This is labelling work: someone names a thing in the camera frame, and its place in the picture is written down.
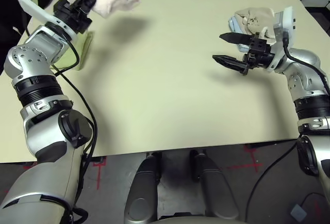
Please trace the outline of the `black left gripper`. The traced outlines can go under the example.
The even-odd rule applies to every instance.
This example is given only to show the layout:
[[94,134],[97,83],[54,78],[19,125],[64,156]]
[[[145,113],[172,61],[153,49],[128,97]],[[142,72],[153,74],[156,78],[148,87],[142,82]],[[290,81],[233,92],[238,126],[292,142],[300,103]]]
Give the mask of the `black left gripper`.
[[68,0],[59,0],[54,5],[54,15],[75,33],[83,34],[92,23],[88,14],[95,3],[96,0],[76,0],[72,4]]

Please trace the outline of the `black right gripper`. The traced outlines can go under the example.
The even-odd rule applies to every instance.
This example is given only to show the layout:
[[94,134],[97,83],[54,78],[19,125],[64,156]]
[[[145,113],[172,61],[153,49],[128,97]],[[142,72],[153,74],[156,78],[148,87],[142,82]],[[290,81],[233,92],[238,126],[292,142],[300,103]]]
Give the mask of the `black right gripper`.
[[259,33],[247,35],[243,33],[227,32],[219,38],[231,44],[250,45],[249,51],[243,56],[243,62],[227,55],[213,55],[212,58],[220,65],[246,75],[256,67],[267,68],[272,61],[271,46],[267,40],[260,39]]

